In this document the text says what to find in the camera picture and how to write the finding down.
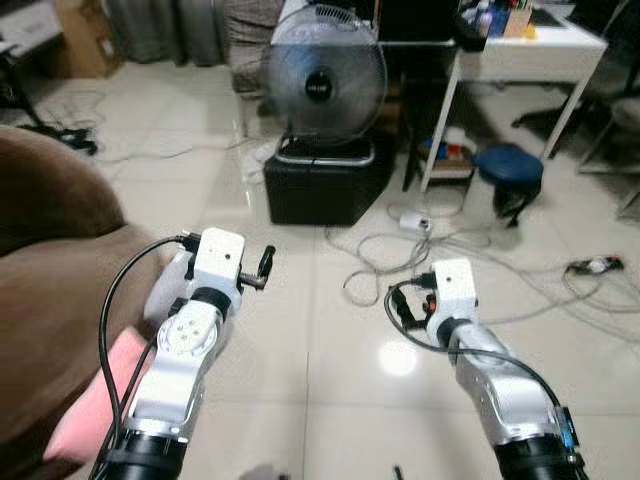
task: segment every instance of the pink object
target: pink object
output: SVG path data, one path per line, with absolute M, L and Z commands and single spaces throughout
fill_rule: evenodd
M 109 351 L 109 363 L 120 399 L 145 346 L 140 335 L 133 328 L 127 328 Z M 139 378 L 149 369 L 154 356 L 153 352 L 149 353 Z M 44 460 L 88 463 L 98 454 L 112 419 L 107 385 L 100 370 L 56 426 L 44 452 Z

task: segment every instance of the desk leg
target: desk leg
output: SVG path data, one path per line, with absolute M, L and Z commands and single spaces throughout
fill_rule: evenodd
M 560 114 L 560 118 L 558 118 L 558 121 L 556 122 L 556 126 L 553 128 L 553 131 L 551 132 L 551 136 L 549 137 L 549 140 L 547 140 L 547 144 L 545 145 L 544 150 L 542 151 L 541 160 L 549 159 L 549 155 L 551 155 L 551 152 L 553 151 L 553 147 L 555 147 L 556 142 L 560 138 L 560 135 L 562 134 L 564 127 L 567 126 L 567 122 L 569 121 L 569 118 L 571 118 L 571 114 L 573 113 L 573 110 L 576 108 L 576 105 L 578 104 L 578 100 L 580 100 L 580 96 L 582 95 L 582 92 L 587 86 L 587 83 L 589 83 L 590 78 L 591 78 L 591 75 L 586 75 L 580 81 L 580 83 L 578 83 L 575 86 L 575 88 L 573 89 L 573 92 L 571 92 L 571 95 L 569 96 L 569 99 L 567 100 L 567 103 L 564 106 L 564 110 L 562 110 L 562 113 Z
M 422 183 L 420 184 L 420 191 L 422 193 L 427 191 L 429 180 L 431 179 L 431 171 L 433 165 L 436 163 L 436 155 L 438 154 L 438 148 L 440 147 L 440 141 L 444 134 L 444 127 L 447 123 L 447 117 L 449 116 L 449 110 L 451 110 L 451 102 L 453 101 L 453 94 L 456 92 L 458 86 L 458 80 L 460 79 L 460 61 L 458 56 L 453 60 L 453 67 L 451 68 L 451 74 L 449 75 L 449 84 L 447 85 L 447 91 L 444 94 L 444 100 L 442 101 L 442 108 L 440 109 L 440 116 L 438 117 L 438 123 L 436 129 L 433 132 L 433 143 L 429 149 L 429 156 L 427 157 L 427 165 L 424 170 L 424 176 L 422 177 Z

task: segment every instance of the table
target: table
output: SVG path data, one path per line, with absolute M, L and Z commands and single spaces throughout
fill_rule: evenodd
M 459 82 L 570 83 L 575 87 L 541 152 L 546 160 L 553 150 L 584 88 L 595 71 L 607 43 L 576 25 L 557 19 L 564 28 L 537 27 L 537 38 L 487 40 L 480 53 L 459 50 L 449 69 L 449 82 L 433 133 L 433 145 L 440 145 L 451 102 Z M 429 185 L 437 149 L 432 148 L 420 191 Z

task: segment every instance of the blue stool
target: blue stool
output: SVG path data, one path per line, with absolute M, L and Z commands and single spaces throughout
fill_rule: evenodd
M 542 162 L 520 147 L 504 145 L 483 150 L 473 165 L 465 216 L 476 226 L 488 227 L 496 219 L 509 219 L 507 227 L 518 226 L 518 216 L 542 189 Z

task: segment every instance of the white tile floor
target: white tile floor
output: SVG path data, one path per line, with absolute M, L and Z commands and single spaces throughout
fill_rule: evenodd
M 477 101 L 498 136 L 537 152 L 542 141 L 509 124 L 519 113 L 557 101 L 554 95 L 519 87 Z M 225 67 L 127 65 L 107 81 L 66 82 L 40 108 L 67 118 L 70 101 L 76 119 L 101 121 L 105 151 L 97 165 L 132 222 L 154 235 L 209 225 L 234 229 L 247 237 L 249 269 L 267 243 L 278 248 L 268 288 L 244 296 L 231 344 L 207 377 L 207 400 L 182 478 L 235 480 L 271 465 L 293 479 L 390 480 L 394 464 L 411 480 L 499 478 L 473 406 L 447 360 L 401 342 L 380 304 L 359 308 L 345 300 L 342 280 L 358 265 L 329 248 L 322 229 L 270 224 L 264 186 L 242 182 L 251 163 L 246 158 L 259 143 L 225 150 L 238 138 L 238 109 Z M 385 212 L 392 201 L 425 202 L 436 213 L 453 211 L 461 201 L 459 191 L 442 187 L 425 200 L 416 185 L 401 193 L 402 171 L 399 161 L 378 202 L 354 228 L 335 232 L 337 242 L 354 246 L 367 233 L 395 233 Z M 620 253 L 637 275 L 638 227 L 614 219 L 615 192 L 574 171 L 571 154 L 547 163 L 543 194 L 523 216 L 518 235 L 496 234 L 489 251 L 523 268 Z M 436 229 L 458 227 L 454 218 L 438 221 Z M 367 252 L 391 263 L 409 248 L 378 242 Z M 542 305 L 513 274 L 472 263 L 483 318 Z M 383 286 L 406 276 L 384 278 Z M 371 294 L 368 287 L 357 285 L 363 295 Z M 590 315 L 596 324 L 640 337 L 638 315 Z M 640 478 L 640 346 L 561 310 L 495 331 L 573 407 L 592 478 Z M 398 350 L 415 359 L 405 376 L 384 367 L 389 352 Z

